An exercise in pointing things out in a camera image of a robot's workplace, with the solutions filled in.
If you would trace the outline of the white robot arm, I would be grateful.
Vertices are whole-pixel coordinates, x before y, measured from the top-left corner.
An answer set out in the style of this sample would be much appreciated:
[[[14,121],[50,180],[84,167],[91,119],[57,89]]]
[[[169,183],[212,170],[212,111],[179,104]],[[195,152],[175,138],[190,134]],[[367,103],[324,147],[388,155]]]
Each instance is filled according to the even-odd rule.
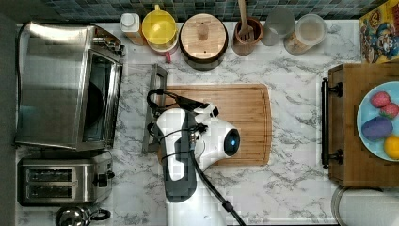
[[[204,175],[215,162],[237,153],[239,131],[214,111],[181,108],[162,113],[156,127],[160,132],[167,226],[227,226],[227,214],[240,226],[247,226]]]

